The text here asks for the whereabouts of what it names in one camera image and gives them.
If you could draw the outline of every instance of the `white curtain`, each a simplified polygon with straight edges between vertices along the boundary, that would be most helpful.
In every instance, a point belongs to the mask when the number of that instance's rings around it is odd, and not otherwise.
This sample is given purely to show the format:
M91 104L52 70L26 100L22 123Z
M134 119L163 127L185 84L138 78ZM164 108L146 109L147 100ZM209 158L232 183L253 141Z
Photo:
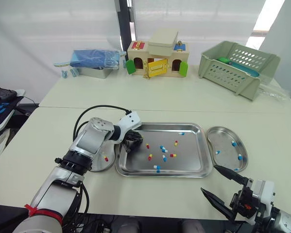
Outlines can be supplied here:
M149 40L160 27L176 28L188 42L188 63L197 65L201 53L228 40L246 44L264 0L133 0L138 40Z
M114 0L0 0L0 86L40 102L74 49L120 49Z

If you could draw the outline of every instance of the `metal tray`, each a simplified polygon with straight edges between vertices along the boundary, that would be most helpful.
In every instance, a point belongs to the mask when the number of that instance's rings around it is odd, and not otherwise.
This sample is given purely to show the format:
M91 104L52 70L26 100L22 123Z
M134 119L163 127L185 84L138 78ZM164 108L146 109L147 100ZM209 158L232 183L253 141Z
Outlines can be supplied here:
M116 169L121 175L201 178L211 172L212 160L200 126L191 123L142 123L135 131L143 136L143 142L129 154L123 147L119 149ZM167 153L162 152L161 145L168 150ZM154 165L161 166L160 173Z
M244 170L248 165L248 155L240 138L230 129L216 126L207 132L209 147L213 162L232 169L236 172ZM236 142L236 146L232 146L232 141ZM242 155L242 160L238 159L238 155Z

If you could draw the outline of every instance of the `round metal tray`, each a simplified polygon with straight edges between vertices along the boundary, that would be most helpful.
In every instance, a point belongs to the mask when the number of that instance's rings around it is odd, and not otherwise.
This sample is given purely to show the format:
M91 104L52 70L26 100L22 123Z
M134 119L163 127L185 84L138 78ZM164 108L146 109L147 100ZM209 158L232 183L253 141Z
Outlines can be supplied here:
M248 165L248 154L240 138L230 129L215 126L207 131L211 157L214 164L227 167L235 172L243 171Z

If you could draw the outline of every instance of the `black device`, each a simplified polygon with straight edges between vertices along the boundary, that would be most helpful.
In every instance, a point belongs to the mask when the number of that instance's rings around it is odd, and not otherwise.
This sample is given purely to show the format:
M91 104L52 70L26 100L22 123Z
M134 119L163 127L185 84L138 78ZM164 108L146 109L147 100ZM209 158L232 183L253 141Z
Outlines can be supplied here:
M0 99L2 101L9 101L17 97L17 92L13 90L7 90L0 88Z

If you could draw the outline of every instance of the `yellow door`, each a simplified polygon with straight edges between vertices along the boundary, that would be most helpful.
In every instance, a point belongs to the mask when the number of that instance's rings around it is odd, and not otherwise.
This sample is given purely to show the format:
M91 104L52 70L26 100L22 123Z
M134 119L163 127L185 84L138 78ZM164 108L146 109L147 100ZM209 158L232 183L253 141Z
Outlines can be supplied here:
M162 59L156 62L149 62L149 77L167 73L167 59Z

